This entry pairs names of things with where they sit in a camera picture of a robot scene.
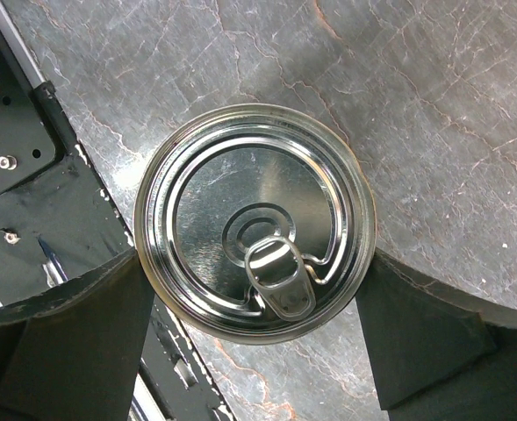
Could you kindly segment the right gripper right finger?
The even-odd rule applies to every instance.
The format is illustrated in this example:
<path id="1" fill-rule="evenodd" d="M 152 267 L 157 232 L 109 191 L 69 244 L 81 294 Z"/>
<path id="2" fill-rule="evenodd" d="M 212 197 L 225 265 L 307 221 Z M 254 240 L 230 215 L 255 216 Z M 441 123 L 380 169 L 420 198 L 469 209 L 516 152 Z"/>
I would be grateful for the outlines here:
<path id="1" fill-rule="evenodd" d="M 376 251 L 355 296 L 391 420 L 517 420 L 517 310 Z"/>

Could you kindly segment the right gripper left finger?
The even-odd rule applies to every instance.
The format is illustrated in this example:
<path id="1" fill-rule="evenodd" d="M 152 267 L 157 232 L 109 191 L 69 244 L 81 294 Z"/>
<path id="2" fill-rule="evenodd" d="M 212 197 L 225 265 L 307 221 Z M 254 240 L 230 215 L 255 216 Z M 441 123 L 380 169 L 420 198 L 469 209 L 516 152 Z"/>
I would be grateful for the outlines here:
<path id="1" fill-rule="evenodd" d="M 125 420 L 154 292 L 130 249 L 0 308 L 0 420 Z"/>

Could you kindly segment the blue soup can front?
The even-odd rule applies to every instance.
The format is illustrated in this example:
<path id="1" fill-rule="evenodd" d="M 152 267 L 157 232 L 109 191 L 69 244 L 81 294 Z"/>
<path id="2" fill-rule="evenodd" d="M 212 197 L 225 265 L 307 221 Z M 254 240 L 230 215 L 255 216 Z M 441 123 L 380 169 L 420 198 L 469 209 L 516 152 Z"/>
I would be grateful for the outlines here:
<path id="1" fill-rule="evenodd" d="M 376 248 L 373 194 L 334 131 L 283 106 L 193 118 L 154 151 L 133 213 L 157 296 L 245 345 L 299 338 L 354 298 Z"/>

